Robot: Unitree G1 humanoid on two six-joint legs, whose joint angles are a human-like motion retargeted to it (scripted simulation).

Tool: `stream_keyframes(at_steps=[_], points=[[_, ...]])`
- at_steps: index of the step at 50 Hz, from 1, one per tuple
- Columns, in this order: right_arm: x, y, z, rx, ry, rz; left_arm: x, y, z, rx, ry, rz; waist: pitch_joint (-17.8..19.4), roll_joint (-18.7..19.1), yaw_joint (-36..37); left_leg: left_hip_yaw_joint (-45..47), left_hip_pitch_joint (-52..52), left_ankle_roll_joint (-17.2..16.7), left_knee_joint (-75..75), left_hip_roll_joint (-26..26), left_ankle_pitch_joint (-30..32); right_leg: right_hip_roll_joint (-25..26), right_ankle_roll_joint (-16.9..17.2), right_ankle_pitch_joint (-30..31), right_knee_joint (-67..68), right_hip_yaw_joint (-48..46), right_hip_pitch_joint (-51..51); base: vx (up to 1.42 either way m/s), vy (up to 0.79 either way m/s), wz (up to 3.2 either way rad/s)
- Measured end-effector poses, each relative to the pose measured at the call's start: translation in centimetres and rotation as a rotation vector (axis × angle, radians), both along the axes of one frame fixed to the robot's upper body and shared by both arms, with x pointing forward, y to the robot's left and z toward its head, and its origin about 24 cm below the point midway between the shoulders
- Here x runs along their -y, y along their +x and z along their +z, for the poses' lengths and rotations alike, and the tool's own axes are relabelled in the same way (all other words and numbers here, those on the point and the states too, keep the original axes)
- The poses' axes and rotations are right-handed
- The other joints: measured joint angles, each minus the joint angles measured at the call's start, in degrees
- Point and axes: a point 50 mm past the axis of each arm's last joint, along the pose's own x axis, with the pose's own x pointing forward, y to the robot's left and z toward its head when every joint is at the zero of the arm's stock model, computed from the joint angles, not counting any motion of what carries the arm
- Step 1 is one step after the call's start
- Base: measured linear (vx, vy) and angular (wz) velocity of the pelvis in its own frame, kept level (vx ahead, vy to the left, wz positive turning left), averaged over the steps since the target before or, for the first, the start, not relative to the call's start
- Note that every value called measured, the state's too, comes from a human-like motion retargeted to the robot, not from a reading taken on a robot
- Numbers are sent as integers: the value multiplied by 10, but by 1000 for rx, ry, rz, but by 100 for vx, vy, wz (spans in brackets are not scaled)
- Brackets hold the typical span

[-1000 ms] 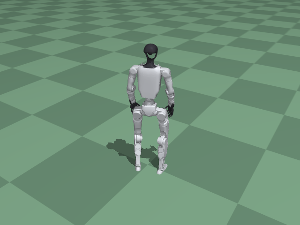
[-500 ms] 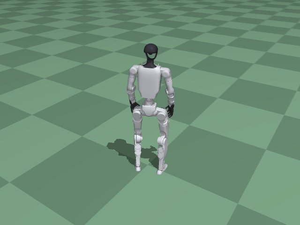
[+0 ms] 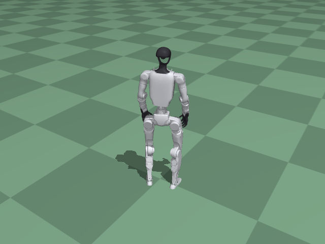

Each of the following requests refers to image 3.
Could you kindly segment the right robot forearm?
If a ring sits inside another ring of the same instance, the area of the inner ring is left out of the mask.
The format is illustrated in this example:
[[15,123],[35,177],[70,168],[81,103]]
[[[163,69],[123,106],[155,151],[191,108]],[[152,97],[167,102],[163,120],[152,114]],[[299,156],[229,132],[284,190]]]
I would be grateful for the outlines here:
[[185,116],[187,113],[189,113],[189,99],[188,102],[181,103],[181,105],[182,105],[182,114]]

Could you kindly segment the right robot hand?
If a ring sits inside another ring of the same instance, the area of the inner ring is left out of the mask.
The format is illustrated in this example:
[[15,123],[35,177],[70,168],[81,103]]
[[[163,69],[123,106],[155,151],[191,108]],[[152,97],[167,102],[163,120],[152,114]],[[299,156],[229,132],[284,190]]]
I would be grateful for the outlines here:
[[[189,116],[189,113],[187,113],[185,116],[182,114],[181,116],[179,116],[179,117],[182,117],[182,120],[181,121],[183,121],[182,122],[182,126],[183,126],[183,128],[184,127],[186,127],[187,126],[187,122],[188,122],[188,116]],[[185,126],[184,126],[185,125]]]

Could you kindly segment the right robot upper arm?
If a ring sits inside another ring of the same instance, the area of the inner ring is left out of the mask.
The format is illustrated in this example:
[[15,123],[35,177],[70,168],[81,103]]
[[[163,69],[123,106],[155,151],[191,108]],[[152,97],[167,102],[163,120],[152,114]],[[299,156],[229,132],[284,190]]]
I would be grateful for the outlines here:
[[185,76],[181,73],[174,73],[174,80],[178,84],[180,96],[179,100],[181,103],[188,102],[188,97],[187,97],[187,87],[185,83]]

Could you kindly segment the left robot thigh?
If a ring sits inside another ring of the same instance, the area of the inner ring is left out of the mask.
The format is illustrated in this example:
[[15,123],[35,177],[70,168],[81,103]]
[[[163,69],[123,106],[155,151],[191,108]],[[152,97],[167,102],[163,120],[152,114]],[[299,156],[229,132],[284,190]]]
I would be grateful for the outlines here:
[[154,134],[153,115],[146,115],[144,118],[145,146],[147,145],[148,155],[154,153],[153,134]]

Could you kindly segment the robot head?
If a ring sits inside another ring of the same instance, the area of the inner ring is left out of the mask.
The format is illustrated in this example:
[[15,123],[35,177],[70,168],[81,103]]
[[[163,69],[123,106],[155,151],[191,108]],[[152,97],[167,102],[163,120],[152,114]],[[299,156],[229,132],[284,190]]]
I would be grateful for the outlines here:
[[[156,52],[156,57],[158,58],[158,61],[159,61],[159,68],[157,70],[155,70],[156,73],[160,73],[160,74],[166,74],[166,73],[169,73],[170,71],[167,70],[167,64],[169,63],[170,61],[170,58],[171,58],[171,51],[169,48],[167,47],[161,47],[157,50]],[[165,59],[169,57],[169,60],[167,63],[162,63],[160,61],[160,58],[161,59]]]

